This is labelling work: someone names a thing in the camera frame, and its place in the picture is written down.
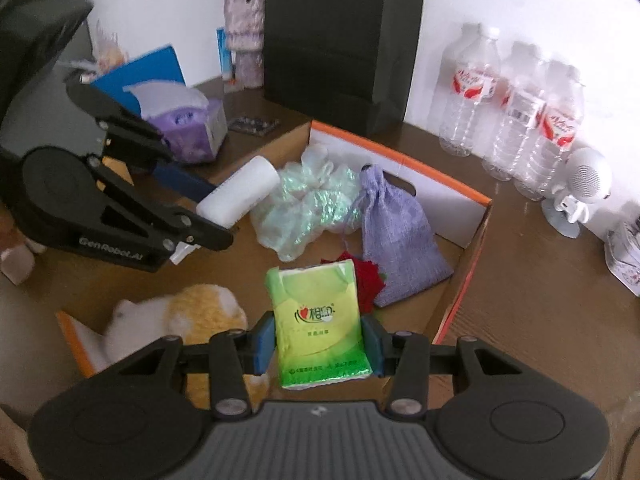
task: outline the purple drawstring bag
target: purple drawstring bag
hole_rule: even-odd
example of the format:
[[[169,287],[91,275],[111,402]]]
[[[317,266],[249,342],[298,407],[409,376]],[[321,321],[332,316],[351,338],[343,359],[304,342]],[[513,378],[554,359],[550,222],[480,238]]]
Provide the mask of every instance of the purple drawstring bag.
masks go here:
[[[452,275],[415,197],[388,183],[379,166],[362,170],[360,183],[354,206],[362,208],[362,257],[386,274],[374,303],[404,300]]]

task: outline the white wall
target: white wall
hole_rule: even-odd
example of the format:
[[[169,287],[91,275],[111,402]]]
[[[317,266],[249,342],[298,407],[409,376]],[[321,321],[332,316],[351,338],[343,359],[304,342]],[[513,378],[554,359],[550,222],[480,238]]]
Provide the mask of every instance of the white wall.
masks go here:
[[[173,43],[188,84],[220,74],[215,30],[222,0],[94,0],[99,18],[117,31],[132,56]],[[578,142],[600,150],[614,168],[612,196],[590,228],[599,235],[622,211],[640,214],[640,135],[634,84],[640,81],[640,3],[637,0],[424,0],[414,81],[405,120],[437,132],[431,112],[445,47],[463,23],[500,27],[501,54],[514,40],[533,40],[582,71],[586,119]]]
[[[100,20],[116,32],[129,57],[171,43],[187,84],[220,75],[216,29],[225,24],[223,0],[92,0],[92,31]]]
[[[613,213],[640,214],[640,3],[637,0],[424,0],[422,28],[405,120],[437,132],[431,112],[446,46],[463,23],[500,27],[503,57],[514,40],[533,40],[580,68],[586,118],[579,141],[601,151],[614,170],[614,189],[589,228],[602,235]]]

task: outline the white cylinder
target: white cylinder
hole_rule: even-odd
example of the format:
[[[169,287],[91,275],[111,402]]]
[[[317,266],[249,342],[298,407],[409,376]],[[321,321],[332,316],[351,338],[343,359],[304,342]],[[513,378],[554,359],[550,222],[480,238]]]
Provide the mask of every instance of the white cylinder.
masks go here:
[[[196,213],[229,229],[280,184],[280,176],[263,156],[254,156],[196,207]]]

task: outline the white plush toy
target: white plush toy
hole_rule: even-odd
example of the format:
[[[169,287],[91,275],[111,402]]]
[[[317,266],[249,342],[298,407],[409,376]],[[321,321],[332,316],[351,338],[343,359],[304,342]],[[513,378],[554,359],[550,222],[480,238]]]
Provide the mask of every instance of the white plush toy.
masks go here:
[[[206,343],[212,335],[232,328],[247,330],[248,323],[231,291],[217,285],[193,285],[176,296],[138,304],[121,301],[104,332],[104,352],[113,364],[165,335],[179,335],[190,345]],[[244,376],[244,383],[257,408],[268,394],[267,374]],[[186,393],[195,406],[207,408],[207,376],[189,375]]]

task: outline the barcode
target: barcode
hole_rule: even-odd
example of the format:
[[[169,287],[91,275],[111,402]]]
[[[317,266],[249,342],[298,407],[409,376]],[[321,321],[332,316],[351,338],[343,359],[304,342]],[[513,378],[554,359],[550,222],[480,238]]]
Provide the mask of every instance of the barcode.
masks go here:
[[[529,124],[529,121],[531,120],[530,116],[528,116],[527,114],[523,114],[518,110],[511,110],[511,117],[523,124]]]

